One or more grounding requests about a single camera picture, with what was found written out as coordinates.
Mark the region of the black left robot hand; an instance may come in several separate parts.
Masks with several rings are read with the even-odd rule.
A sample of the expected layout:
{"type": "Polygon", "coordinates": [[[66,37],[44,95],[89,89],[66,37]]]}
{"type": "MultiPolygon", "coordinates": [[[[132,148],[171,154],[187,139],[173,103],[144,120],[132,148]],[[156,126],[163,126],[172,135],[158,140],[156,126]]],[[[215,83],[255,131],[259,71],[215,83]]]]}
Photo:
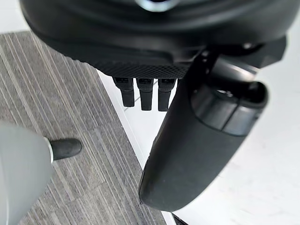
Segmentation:
{"type": "Polygon", "coordinates": [[[110,76],[123,105],[166,116],[139,184],[142,203],[176,211],[219,175],[264,111],[257,72],[280,61],[297,0],[22,0],[45,44],[110,76]]]}

